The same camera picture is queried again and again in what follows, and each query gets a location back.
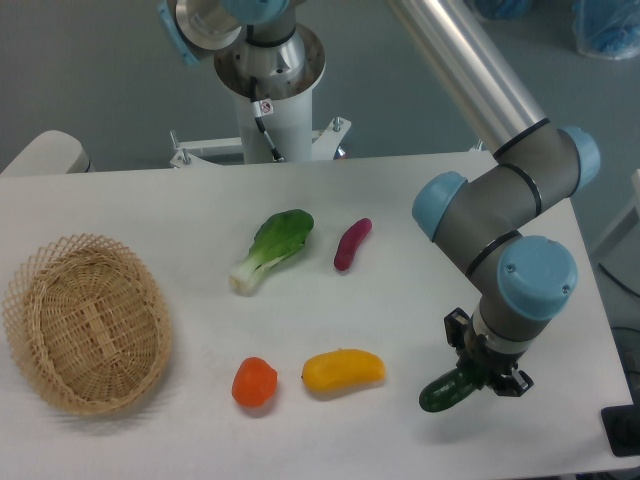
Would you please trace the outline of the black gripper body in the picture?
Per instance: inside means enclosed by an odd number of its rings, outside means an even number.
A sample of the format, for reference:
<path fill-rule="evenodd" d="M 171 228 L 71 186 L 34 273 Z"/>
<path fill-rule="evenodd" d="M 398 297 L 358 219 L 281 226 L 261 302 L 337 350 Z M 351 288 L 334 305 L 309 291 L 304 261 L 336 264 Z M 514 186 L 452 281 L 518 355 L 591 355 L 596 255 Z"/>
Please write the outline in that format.
<path fill-rule="evenodd" d="M 502 353 L 489 345 L 489 337 L 469 329 L 467 349 L 471 359 L 486 371 L 487 385 L 492 386 L 495 375 L 507 375 L 513 369 L 519 369 L 518 361 L 521 353 Z"/>

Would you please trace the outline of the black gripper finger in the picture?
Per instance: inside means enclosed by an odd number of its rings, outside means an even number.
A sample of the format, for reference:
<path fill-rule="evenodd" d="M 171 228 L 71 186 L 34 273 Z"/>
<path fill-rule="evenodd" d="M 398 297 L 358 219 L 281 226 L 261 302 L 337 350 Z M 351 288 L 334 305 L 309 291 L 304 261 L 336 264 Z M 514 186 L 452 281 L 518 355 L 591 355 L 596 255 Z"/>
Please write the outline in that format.
<path fill-rule="evenodd" d="M 531 387 L 531 377 L 519 369 L 513 369 L 507 375 L 495 375 L 492 379 L 492 390 L 498 396 L 521 397 Z"/>
<path fill-rule="evenodd" d="M 447 343 L 456 351 L 459 358 L 468 358 L 468 333 L 470 317 L 461 308 L 455 308 L 444 318 Z"/>

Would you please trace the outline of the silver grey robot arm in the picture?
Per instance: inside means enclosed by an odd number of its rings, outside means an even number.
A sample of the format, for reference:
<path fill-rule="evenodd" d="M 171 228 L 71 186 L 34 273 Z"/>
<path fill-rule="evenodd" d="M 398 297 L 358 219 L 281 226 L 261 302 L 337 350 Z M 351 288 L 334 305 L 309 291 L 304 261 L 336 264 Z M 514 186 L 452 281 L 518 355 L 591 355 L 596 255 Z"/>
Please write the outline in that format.
<path fill-rule="evenodd" d="M 559 243 L 520 228 L 590 182 L 598 148 L 578 128 L 554 127 L 461 1 L 394 1 L 392 12 L 486 144 L 496 166 L 476 180 L 448 172 L 417 195 L 422 231 L 480 291 L 472 314 L 444 320 L 454 370 L 419 401 L 442 411 L 488 387 L 518 397 L 532 386 L 518 366 L 566 304 L 577 273 Z M 163 1 L 158 14 L 181 59 L 215 62 L 234 95 L 247 163 L 330 159 L 328 133 L 312 133 L 311 93 L 325 68 L 315 34 L 293 1 Z"/>

